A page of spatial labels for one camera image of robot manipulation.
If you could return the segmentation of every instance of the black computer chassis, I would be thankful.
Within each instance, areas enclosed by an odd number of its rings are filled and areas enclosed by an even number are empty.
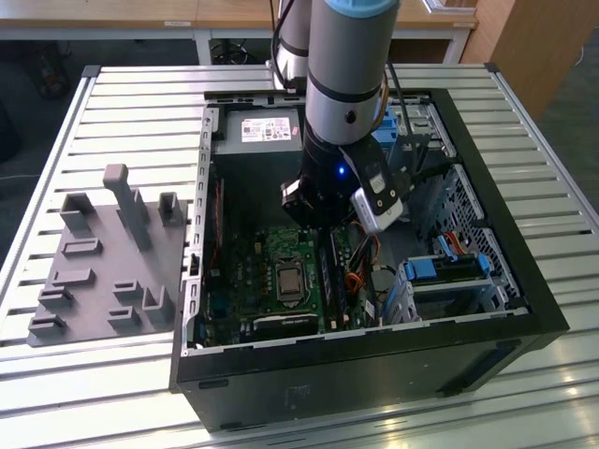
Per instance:
[[[181,357],[177,313],[171,391],[180,390],[210,432],[343,413],[472,391],[521,355],[568,330],[531,252],[446,90],[428,94],[517,279],[529,313],[295,345]]]

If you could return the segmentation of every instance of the table leg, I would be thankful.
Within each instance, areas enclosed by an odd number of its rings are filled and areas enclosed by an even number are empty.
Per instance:
[[[446,56],[443,60],[443,64],[459,64],[461,54],[464,53],[468,36],[470,35],[470,28],[458,29],[454,31],[453,37],[447,46]]]
[[[212,65],[210,55],[210,30],[194,31],[194,40],[196,41],[197,58],[200,65]]]

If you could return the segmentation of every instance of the table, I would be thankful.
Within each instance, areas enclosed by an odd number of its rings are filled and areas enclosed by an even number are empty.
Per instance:
[[[198,0],[196,44],[201,64],[210,61],[210,39],[270,38],[268,0]],[[457,64],[477,20],[468,15],[430,14],[422,0],[402,0],[393,39],[448,40],[444,64]]]
[[[476,24],[402,0],[393,38],[448,40],[444,62],[454,64]],[[199,62],[209,65],[211,38],[271,35],[268,0],[0,0],[4,40],[194,39]]]
[[[482,65],[398,65],[405,88],[447,88],[571,331],[474,393],[208,434],[168,392],[172,333],[30,348],[66,192],[126,163],[147,201],[174,191],[193,214],[203,93],[270,89],[262,66],[103,67],[77,88],[0,271],[3,447],[577,447],[599,433],[599,218],[503,77]]]

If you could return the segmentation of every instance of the white label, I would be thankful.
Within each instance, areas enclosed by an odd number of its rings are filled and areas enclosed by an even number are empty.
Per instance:
[[[373,192],[376,194],[383,192],[385,189],[385,180],[383,179],[383,175],[381,173],[371,178],[371,187],[373,188]]]
[[[374,305],[371,303],[371,301],[366,301],[366,304],[364,304],[364,310],[371,316],[372,319],[374,319]]]
[[[165,22],[165,26],[191,26],[191,22]]]
[[[270,142],[291,140],[288,117],[272,119],[246,119],[241,122],[241,142]]]

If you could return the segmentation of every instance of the green circuit board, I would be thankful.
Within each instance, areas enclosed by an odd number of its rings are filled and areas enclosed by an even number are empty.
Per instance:
[[[346,231],[337,231],[335,238],[339,256],[349,258]],[[312,234],[298,227],[272,227],[253,236],[233,236],[222,268],[226,278],[210,295],[209,334],[214,343],[239,342],[245,324],[269,315],[315,313],[319,332],[324,332],[326,317],[314,258]],[[301,300],[282,300],[281,273],[295,266],[302,283]]]

